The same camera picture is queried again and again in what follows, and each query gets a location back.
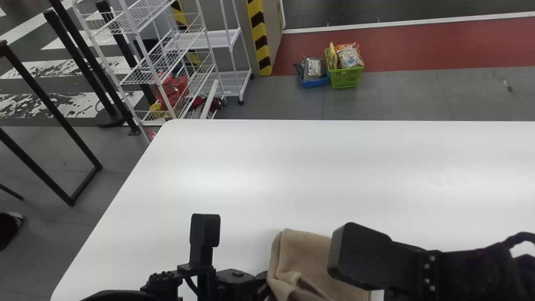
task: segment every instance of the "white floor stripe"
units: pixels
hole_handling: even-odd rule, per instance
[[[123,69],[128,68],[128,63],[123,56],[108,57],[108,62],[112,68]],[[33,77],[70,77],[81,76],[82,72],[72,59],[57,59],[54,61],[34,61],[23,62],[26,69]],[[10,69],[0,79],[19,79],[22,78],[15,68]]]
[[[72,7],[72,0],[63,0],[63,7],[68,10]],[[7,40],[8,43],[14,43],[16,40],[27,35],[28,33],[36,30],[39,26],[45,24],[45,20],[42,13],[34,16],[32,19],[12,28],[10,31],[0,35],[0,40]]]
[[[285,29],[282,31],[282,33],[283,34],[295,34],[295,33],[313,33],[313,32],[332,32],[332,31],[346,31],[349,29],[365,29],[365,28],[408,26],[408,25],[422,25],[422,24],[439,24],[439,23],[498,20],[498,19],[514,19],[514,18],[528,18],[528,17],[535,17],[535,11],[482,14],[479,16],[468,16],[468,17],[451,17],[451,18],[409,20],[409,21],[397,21],[397,22],[380,22],[380,23],[366,23],[366,24],[353,24],[353,25],[340,25],[340,26]]]
[[[105,46],[105,45],[116,45],[115,39],[111,35],[111,32],[109,34],[106,34],[106,31],[109,32],[108,29],[105,29],[102,31],[100,35],[95,37],[97,40],[97,43],[99,46]],[[88,44],[90,47],[93,46],[93,43],[91,43],[91,40],[87,36],[87,33],[85,31],[80,31],[80,34],[82,35],[82,38],[86,40],[86,44]],[[41,50],[49,50],[49,49],[64,49],[65,46],[61,42],[61,40],[57,37],[52,42],[48,43],[45,47],[43,47]]]
[[[143,92],[128,93],[128,100],[135,106],[143,97]],[[98,97],[93,92],[49,93],[59,111],[67,118],[93,118],[97,115],[95,106]],[[52,117],[43,102],[35,94],[0,94],[0,117],[28,118],[35,116]]]
[[[99,11],[95,11],[94,13],[90,14],[89,16],[87,16],[85,18],[86,20],[104,20],[104,18],[102,18],[102,14],[99,12]]]

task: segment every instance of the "gray tiled floor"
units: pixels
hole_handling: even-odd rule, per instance
[[[506,80],[513,92],[506,89]],[[216,118],[535,120],[535,68],[364,73],[357,89],[304,89],[296,77],[256,78],[245,106],[230,100]],[[3,127],[67,192],[90,170],[60,127]],[[26,216],[18,236],[0,252],[0,300],[48,300],[79,248],[134,168],[147,144],[127,128],[80,127],[104,164],[78,204],[67,207],[0,145],[0,212]]]
[[[535,67],[364,72],[356,89],[257,78],[216,118],[531,121],[534,82]]]

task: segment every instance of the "black pole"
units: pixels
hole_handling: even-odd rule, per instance
[[[76,133],[74,128],[71,126],[71,124],[67,121],[65,116],[62,115],[62,113],[59,111],[58,108],[54,105],[54,103],[50,100],[48,95],[44,92],[43,88],[39,86],[37,81],[32,77],[32,75],[28,72],[26,67],[21,63],[19,58],[13,53],[11,48],[7,45],[7,42],[0,41],[0,49],[2,54],[9,60],[11,65],[20,73],[24,81],[28,83],[30,88],[37,94],[37,96],[43,101],[44,105],[47,106],[47,108],[50,110],[50,112],[54,115],[56,120],[61,124],[61,126],[67,131],[67,133],[71,136],[71,138],[76,142],[78,147],[82,150],[82,152],[87,156],[87,158],[93,163],[94,166],[100,167],[102,169],[102,164],[98,161],[97,157],[91,152],[89,147],[83,142],[82,138]]]
[[[33,161],[33,159],[24,152],[20,146],[18,146],[11,137],[0,129],[0,140],[17,156],[21,159],[26,166],[28,166],[45,184],[54,190],[54,192],[69,206],[74,206],[71,197],[61,188],[59,185],[46,173],[44,170]]]
[[[119,112],[122,114],[124,119],[126,120],[126,123],[128,126],[130,126],[130,129],[134,134],[140,134],[141,131],[139,127],[134,122],[134,118],[132,117],[132,114],[123,104],[123,101],[121,98],[119,98],[119,95],[117,95],[117,92],[115,91],[115,88],[110,82],[110,79],[106,75],[106,73],[102,70],[100,64],[97,62],[95,56],[91,52],[91,49],[89,49],[89,46],[87,46],[86,41],[84,38],[82,38],[82,35],[76,28],[76,25],[72,21],[71,17],[69,17],[67,11],[63,7],[60,0],[49,0],[52,7],[56,10],[58,13],[60,19],[62,20],[63,24],[65,24],[65,27],[67,30],[71,33],[71,36],[73,40],[78,44],[78,48],[80,48],[80,51],[82,51],[83,55],[86,57],[87,62],[97,75],[98,79],[110,95],[111,100],[119,110]]]
[[[73,207],[76,204],[77,198],[82,194],[84,189],[89,185],[91,180],[96,176],[96,174],[102,170],[102,164],[97,159],[95,154],[87,147],[86,143],[83,142],[82,138],[76,133],[71,124],[67,121],[65,116],[59,111],[54,103],[50,100],[48,95],[44,92],[43,88],[39,86],[37,81],[32,77],[28,72],[26,67],[22,64],[19,58],[13,53],[11,48],[7,45],[7,41],[0,40],[0,58],[6,57],[7,60],[13,65],[13,67],[19,72],[23,80],[30,86],[30,88],[37,94],[37,97],[41,99],[44,105],[48,110],[54,115],[54,118],[58,120],[60,125],[65,129],[67,134],[71,136],[72,140],[78,145],[82,150],[84,155],[91,161],[94,165],[93,169],[89,172],[86,178],[75,190],[74,195],[69,196],[44,170],[37,164],[33,159],[24,152],[20,146],[9,137],[6,132],[0,129],[0,141],[2,141],[19,159],[21,159],[26,166],[28,166],[45,184],[50,187],[67,205]]]
[[[108,2],[106,0],[101,0],[95,2],[95,5],[97,6],[98,11],[102,14],[104,21],[106,23],[110,22],[112,20],[112,12]],[[123,53],[123,56],[125,57],[126,62],[128,63],[128,66],[130,66],[131,68],[136,67],[137,62],[134,58],[134,55],[130,51],[130,48],[128,47],[128,43],[126,42],[125,38],[119,34],[114,34],[113,38],[115,39],[115,41],[117,42],[117,46],[119,46],[119,49]],[[154,98],[154,94],[152,93],[152,90],[150,89],[149,85],[142,84],[139,86],[141,87],[143,94],[145,94],[145,98],[147,98],[149,104],[156,103],[156,99]]]
[[[106,110],[112,111],[114,112],[114,114],[116,114],[115,109],[111,106],[111,103],[108,100],[108,97],[106,96],[106,93],[98,84],[97,79],[93,76],[93,73],[87,66],[86,62],[83,60],[82,55],[78,52],[76,46],[67,34],[67,31],[63,28],[63,25],[58,19],[58,15],[56,15],[54,10],[52,9],[46,10],[43,15],[44,18],[50,24],[50,26],[52,26],[52,29],[54,29],[54,31],[56,32],[63,45],[65,45],[65,48],[67,49],[68,53],[72,56],[74,62],[76,63],[76,65],[78,65],[78,68],[80,68],[80,71],[82,72],[83,76],[87,79],[87,82],[89,83],[91,88],[93,88],[93,90],[97,94],[98,99],[101,100]]]
[[[9,193],[10,195],[16,197],[17,199],[19,199],[21,201],[24,200],[24,198],[20,194],[18,194],[17,192],[12,191],[11,189],[7,188],[6,186],[4,186],[2,184],[0,184],[0,190],[3,190],[5,192]]]

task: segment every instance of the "dark gray floor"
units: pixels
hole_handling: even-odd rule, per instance
[[[513,88],[506,89],[504,80]],[[295,76],[249,83],[243,107],[230,100],[216,118],[535,120],[535,67],[372,72],[356,89],[304,89]],[[61,127],[3,127],[67,192],[91,168]],[[48,300],[71,261],[143,154],[127,128],[79,127],[104,165],[74,207],[67,207],[0,145],[0,212],[26,216],[19,235],[0,252],[0,300]]]
[[[535,10],[533,0],[283,0],[286,29]]]
[[[216,118],[531,121],[533,82],[535,67],[364,72],[356,89],[259,78],[244,107],[230,101]]]
[[[61,127],[3,127],[68,193],[90,162]],[[0,145],[0,183],[22,194],[21,202],[0,191],[0,212],[26,217],[17,237],[0,252],[0,300],[48,300],[93,227],[143,154],[143,137],[127,128],[79,127],[105,166],[82,195],[67,207],[9,150]]]

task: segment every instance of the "white table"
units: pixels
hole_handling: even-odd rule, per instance
[[[535,231],[534,137],[531,122],[167,122],[52,301],[138,289],[187,262],[192,213],[221,215],[215,267],[251,274],[286,227],[354,221],[443,251]]]

